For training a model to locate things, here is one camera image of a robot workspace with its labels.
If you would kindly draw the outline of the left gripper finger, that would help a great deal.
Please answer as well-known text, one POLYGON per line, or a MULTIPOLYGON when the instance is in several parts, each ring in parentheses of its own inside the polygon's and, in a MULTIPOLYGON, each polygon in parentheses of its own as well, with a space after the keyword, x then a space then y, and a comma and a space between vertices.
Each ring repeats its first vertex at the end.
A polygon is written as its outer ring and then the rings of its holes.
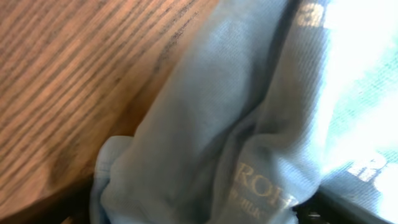
POLYGON ((299 224, 366 224, 367 216, 355 214, 323 193, 293 207, 299 224))

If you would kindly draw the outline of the light blue printed t-shirt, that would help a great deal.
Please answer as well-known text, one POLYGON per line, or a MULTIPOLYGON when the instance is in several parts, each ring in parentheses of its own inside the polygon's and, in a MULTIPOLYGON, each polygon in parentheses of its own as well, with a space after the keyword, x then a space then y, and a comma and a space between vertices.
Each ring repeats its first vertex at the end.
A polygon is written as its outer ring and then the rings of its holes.
POLYGON ((220 1, 101 148, 90 220, 297 223, 316 193, 397 222, 396 1, 220 1))

